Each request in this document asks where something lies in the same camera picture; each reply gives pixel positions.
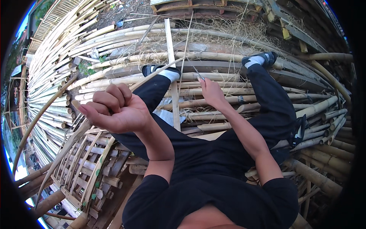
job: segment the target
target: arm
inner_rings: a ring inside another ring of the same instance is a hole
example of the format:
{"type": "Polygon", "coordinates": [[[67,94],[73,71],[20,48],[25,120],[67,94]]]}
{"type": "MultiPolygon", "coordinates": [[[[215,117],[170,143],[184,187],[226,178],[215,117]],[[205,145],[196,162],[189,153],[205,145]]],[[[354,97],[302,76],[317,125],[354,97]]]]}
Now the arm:
{"type": "Polygon", "coordinates": [[[262,135],[226,101],[219,84],[208,78],[200,80],[200,83],[206,102],[228,119],[244,149],[255,161],[261,185],[275,178],[283,178],[262,135]]]}
{"type": "Polygon", "coordinates": [[[174,149],[168,136],[150,115],[143,100],[126,84],[111,84],[93,96],[93,102],[76,107],[95,126],[111,133],[134,132],[150,159],[145,176],[155,174],[168,183],[174,166],[174,149]]]}

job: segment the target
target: black t-shirt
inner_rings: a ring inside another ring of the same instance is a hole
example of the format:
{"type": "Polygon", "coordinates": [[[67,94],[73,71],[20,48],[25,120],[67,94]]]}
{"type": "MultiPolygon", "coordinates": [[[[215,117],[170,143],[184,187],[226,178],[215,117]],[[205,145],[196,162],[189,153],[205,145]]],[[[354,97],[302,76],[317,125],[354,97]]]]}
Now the black t-shirt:
{"type": "Polygon", "coordinates": [[[169,186],[161,176],[148,175],[124,208],[123,226],[175,229],[185,216],[208,203],[247,229],[288,229],[299,210],[297,187],[286,178],[260,187],[232,177],[203,174],[169,186]]]}

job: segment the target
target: leg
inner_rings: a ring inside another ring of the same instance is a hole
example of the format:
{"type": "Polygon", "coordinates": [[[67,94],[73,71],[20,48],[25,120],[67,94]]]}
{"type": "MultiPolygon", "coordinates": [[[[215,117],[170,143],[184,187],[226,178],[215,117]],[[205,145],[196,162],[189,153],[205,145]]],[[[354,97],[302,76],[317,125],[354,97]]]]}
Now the leg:
{"type": "MultiPolygon", "coordinates": [[[[268,148],[271,149],[280,140],[287,139],[294,131],[295,110],[285,90],[261,65],[250,66],[247,76],[261,105],[261,114],[248,121],[260,132],[268,148]]],[[[230,152],[235,160],[244,163],[242,165],[254,166],[254,161],[245,152],[233,129],[226,131],[216,141],[217,145],[230,152]]]]}
{"type": "MultiPolygon", "coordinates": [[[[152,113],[159,105],[160,101],[167,92],[171,81],[163,76],[156,75],[154,78],[147,81],[141,87],[134,91],[135,95],[138,95],[145,103],[150,113],[152,113]]],[[[169,137],[173,144],[176,154],[176,161],[179,161],[180,157],[185,157],[182,153],[187,151],[193,151],[200,145],[203,145],[206,140],[198,138],[190,138],[185,134],[177,131],[174,127],[167,124],[164,120],[159,118],[156,114],[152,114],[154,120],[158,123],[161,129],[169,137]]],[[[149,160],[146,154],[146,148],[140,139],[134,133],[114,134],[112,136],[121,142],[124,146],[129,148],[137,156],[149,160]]]]}

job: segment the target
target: foot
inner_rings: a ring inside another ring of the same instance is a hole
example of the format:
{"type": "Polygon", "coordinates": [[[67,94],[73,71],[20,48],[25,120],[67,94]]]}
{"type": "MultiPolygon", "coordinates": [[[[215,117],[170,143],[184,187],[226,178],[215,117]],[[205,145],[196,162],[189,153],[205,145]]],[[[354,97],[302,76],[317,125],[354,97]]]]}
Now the foot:
{"type": "Polygon", "coordinates": [[[265,52],[253,56],[247,56],[242,59],[242,65],[249,68],[253,64],[260,64],[263,67],[271,67],[277,59],[275,52],[265,52]]]}
{"type": "MultiPolygon", "coordinates": [[[[154,71],[157,71],[159,68],[164,67],[164,65],[159,65],[159,64],[152,64],[152,65],[145,65],[142,67],[142,74],[147,77],[148,75],[150,75],[151,73],[153,73],[154,71]]],[[[170,82],[174,82],[177,81],[180,77],[180,70],[175,68],[175,67],[169,67],[165,70],[162,70],[159,75],[163,75],[166,78],[168,78],[170,80],[170,82]]]]}

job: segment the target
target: black pants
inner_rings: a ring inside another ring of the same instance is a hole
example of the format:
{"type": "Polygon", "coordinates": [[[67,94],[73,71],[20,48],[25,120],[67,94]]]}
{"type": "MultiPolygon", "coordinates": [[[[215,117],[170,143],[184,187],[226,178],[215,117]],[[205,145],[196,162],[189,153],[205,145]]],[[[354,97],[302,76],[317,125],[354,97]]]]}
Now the black pants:
{"type": "MultiPolygon", "coordinates": [[[[254,64],[249,67],[247,76],[261,105],[261,114],[248,121],[261,133],[268,148],[271,149],[280,140],[287,139],[294,131],[295,110],[283,88],[261,65],[254,64]]],[[[168,78],[157,75],[135,90],[134,94],[140,96],[149,111],[153,112],[169,86],[168,78]]],[[[152,117],[174,147],[175,165],[171,184],[197,174],[220,174],[246,180],[244,173],[255,165],[233,129],[226,131],[214,141],[207,141],[186,136],[155,114],[152,114],[152,117]]],[[[149,160],[145,146],[134,133],[112,135],[135,155],[149,160]]],[[[282,163],[288,153],[288,149],[271,151],[278,163],[282,163]]]]}

